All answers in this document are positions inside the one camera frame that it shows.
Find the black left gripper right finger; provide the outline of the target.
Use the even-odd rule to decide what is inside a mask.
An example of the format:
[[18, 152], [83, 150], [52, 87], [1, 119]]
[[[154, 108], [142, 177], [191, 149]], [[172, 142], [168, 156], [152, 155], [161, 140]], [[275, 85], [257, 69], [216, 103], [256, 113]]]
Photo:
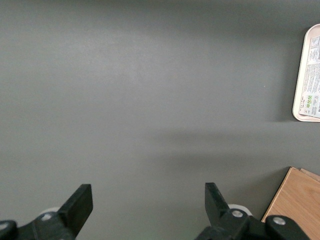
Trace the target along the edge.
[[198, 240], [264, 240], [264, 224], [239, 208], [230, 208], [215, 183], [206, 183], [204, 204], [210, 226]]

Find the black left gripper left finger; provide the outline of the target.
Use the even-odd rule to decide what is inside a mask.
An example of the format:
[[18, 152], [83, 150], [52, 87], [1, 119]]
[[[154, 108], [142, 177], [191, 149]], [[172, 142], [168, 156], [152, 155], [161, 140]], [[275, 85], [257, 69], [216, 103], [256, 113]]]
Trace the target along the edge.
[[56, 211], [18, 228], [19, 240], [75, 240], [93, 210], [92, 186], [82, 184]]

